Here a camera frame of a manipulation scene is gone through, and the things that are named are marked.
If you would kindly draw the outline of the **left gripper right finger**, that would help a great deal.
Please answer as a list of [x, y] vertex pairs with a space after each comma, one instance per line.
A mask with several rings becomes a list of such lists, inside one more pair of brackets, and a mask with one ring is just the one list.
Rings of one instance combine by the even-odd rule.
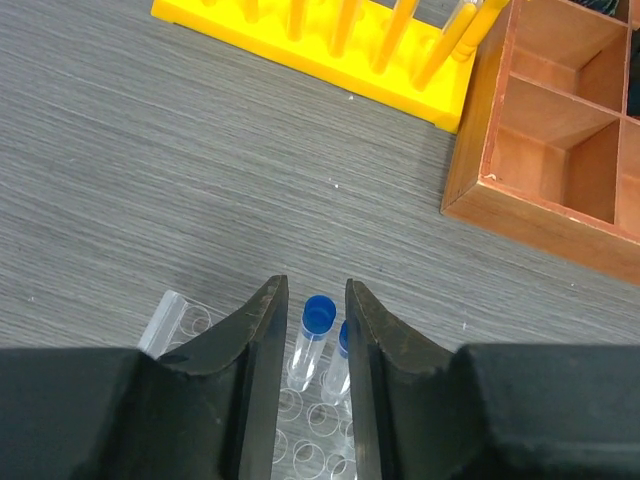
[[420, 389], [452, 352], [393, 314], [359, 280], [346, 282], [345, 308], [357, 476], [406, 479], [420, 460], [412, 441], [425, 424]]

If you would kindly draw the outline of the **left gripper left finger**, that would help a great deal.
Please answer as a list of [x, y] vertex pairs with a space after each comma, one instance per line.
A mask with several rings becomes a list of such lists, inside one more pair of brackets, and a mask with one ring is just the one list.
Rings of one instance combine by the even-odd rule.
[[187, 396], [162, 479], [268, 479], [272, 473], [289, 287], [270, 277], [240, 308], [163, 354]]

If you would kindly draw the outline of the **clear test tube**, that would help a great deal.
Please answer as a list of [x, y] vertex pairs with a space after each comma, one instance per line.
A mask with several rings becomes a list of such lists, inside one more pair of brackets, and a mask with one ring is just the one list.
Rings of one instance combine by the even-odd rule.
[[460, 0], [442, 28], [442, 39], [456, 44], [482, 7], [483, 0]]

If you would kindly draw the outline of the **yellow test tube rack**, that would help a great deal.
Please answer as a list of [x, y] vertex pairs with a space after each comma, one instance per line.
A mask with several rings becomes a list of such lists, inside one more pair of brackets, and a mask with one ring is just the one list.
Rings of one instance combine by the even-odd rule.
[[153, 17], [457, 131], [477, 48], [506, 7], [484, 1], [456, 44], [414, 1], [155, 0]]

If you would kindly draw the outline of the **blue capped test tube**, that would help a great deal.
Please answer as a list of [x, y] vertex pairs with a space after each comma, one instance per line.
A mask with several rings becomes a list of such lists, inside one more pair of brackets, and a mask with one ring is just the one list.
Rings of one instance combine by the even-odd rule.
[[339, 404], [347, 394], [349, 387], [348, 325], [344, 320], [329, 368], [324, 376], [321, 390], [322, 401], [332, 406]]
[[335, 303], [325, 295], [314, 295], [306, 301], [294, 351], [287, 362], [287, 385], [292, 390], [304, 392], [310, 385], [336, 313]]

